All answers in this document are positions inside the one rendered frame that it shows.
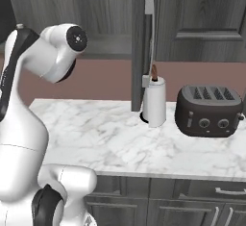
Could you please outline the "white paper towel roll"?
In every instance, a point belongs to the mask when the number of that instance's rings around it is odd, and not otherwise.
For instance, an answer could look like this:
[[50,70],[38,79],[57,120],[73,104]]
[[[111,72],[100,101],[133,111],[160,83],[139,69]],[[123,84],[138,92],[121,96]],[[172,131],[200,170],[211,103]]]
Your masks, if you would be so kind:
[[165,80],[158,77],[150,80],[143,97],[142,117],[150,128],[161,126],[166,120],[166,86]]

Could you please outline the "dark grey four-slot toaster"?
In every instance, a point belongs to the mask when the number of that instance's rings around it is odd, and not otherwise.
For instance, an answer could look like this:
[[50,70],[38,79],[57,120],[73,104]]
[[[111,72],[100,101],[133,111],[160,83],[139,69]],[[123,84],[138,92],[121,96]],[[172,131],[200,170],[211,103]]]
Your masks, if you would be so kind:
[[177,96],[175,122],[190,137],[227,138],[244,119],[243,108],[241,97],[233,89],[187,85]]

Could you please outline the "grey base cabinet door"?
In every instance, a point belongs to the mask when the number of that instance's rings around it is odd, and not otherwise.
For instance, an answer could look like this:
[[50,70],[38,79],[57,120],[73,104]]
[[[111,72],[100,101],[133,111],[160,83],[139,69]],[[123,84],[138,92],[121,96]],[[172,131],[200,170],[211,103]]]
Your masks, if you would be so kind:
[[226,220],[229,214],[229,207],[234,209],[229,226],[246,226],[246,204],[227,204],[225,207]]
[[87,196],[86,207],[98,226],[146,226],[147,199]]
[[219,207],[219,218],[222,203],[150,199],[147,226],[210,226],[215,207]]

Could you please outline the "grey wood plain cabinet door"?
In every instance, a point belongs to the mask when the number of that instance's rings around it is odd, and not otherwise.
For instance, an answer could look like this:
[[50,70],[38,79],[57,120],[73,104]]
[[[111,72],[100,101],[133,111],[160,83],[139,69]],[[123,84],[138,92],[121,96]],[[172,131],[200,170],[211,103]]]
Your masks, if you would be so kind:
[[36,32],[63,23],[86,30],[90,59],[129,59],[132,0],[11,0],[16,21]]

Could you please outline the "grey wood open cabinet door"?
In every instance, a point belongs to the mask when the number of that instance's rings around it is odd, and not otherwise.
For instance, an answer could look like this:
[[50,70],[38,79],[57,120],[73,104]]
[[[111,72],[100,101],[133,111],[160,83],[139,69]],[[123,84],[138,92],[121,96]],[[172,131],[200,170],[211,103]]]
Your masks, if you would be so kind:
[[[159,0],[154,0],[154,10]],[[139,112],[144,88],[142,76],[150,69],[152,16],[145,13],[145,0],[132,0],[132,111]]]

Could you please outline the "grey wood panelled cabinet door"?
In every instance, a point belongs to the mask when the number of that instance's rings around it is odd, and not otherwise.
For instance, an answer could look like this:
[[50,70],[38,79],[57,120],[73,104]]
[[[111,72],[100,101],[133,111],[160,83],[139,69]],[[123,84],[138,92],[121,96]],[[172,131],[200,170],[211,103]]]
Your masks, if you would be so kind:
[[246,63],[246,0],[157,0],[160,62]]

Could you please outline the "grey plain drawer front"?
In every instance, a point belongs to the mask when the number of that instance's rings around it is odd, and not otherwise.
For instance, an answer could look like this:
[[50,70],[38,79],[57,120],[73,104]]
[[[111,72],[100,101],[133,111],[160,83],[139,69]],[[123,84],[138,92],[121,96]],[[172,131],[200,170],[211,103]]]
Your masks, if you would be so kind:
[[129,198],[147,198],[149,178],[98,176],[95,195],[120,196]]

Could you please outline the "brown rod paper towel holder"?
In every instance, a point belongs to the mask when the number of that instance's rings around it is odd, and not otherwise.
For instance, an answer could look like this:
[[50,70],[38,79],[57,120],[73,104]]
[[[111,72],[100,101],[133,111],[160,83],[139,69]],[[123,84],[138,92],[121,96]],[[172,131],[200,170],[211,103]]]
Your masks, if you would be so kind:
[[149,123],[148,121],[148,90],[152,87],[155,87],[158,84],[158,72],[155,64],[152,65],[151,68],[151,81],[149,83],[149,87],[145,89],[143,95],[143,104],[142,104],[142,112],[140,114],[140,118],[143,122]]

